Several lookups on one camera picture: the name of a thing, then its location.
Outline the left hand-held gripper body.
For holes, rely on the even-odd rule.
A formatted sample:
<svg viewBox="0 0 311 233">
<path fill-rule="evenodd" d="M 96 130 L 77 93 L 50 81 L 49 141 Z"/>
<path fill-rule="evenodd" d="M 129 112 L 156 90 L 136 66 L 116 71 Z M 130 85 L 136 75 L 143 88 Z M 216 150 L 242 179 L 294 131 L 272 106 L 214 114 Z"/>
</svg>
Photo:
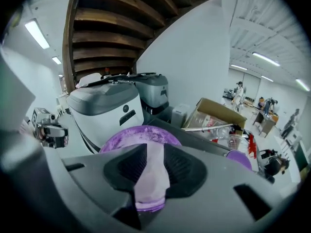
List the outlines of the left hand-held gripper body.
<svg viewBox="0 0 311 233">
<path fill-rule="evenodd" d="M 42 146 L 57 149 L 68 145 L 68 129 L 58 123 L 58 117 L 55 114 L 45 108 L 35 107 L 31 122 L 35 137 Z"/>
</svg>

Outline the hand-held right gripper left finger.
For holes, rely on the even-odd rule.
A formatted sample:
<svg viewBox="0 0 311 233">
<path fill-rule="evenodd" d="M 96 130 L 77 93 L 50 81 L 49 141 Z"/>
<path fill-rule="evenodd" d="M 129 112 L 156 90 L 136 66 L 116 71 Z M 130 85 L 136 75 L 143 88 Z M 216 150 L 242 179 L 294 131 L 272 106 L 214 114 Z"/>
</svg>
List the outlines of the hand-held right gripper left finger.
<svg viewBox="0 0 311 233">
<path fill-rule="evenodd" d="M 146 164 L 147 145 L 70 158 L 45 151 L 54 186 L 62 202 L 86 232 L 140 232 L 129 163 Z"/>
</svg>

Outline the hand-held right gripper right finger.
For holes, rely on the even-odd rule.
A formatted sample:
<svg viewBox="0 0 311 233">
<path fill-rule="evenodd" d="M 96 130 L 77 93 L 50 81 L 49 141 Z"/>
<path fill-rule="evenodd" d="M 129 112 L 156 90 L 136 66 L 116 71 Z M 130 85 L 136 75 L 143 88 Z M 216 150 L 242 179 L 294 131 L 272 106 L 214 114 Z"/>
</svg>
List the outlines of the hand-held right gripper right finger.
<svg viewBox="0 0 311 233">
<path fill-rule="evenodd" d="M 280 232 L 274 223 L 289 206 L 266 179 L 242 164 L 185 146 L 165 145 L 173 185 L 146 233 Z"/>
</svg>

